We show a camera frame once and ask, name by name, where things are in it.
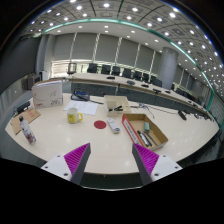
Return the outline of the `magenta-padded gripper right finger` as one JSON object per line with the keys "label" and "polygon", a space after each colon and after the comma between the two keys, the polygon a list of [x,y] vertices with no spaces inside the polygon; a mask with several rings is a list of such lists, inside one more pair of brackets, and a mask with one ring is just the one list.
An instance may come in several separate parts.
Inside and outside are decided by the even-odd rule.
{"label": "magenta-padded gripper right finger", "polygon": [[182,169],[169,156],[165,154],[158,155],[138,144],[132,145],[132,154],[143,185],[152,183]]}

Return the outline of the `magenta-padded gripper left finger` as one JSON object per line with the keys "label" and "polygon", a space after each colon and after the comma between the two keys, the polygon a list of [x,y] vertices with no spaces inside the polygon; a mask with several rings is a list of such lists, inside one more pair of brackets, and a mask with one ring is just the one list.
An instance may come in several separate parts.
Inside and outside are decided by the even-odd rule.
{"label": "magenta-padded gripper left finger", "polygon": [[56,155],[42,169],[79,185],[90,154],[91,146],[87,143],[65,155]]}

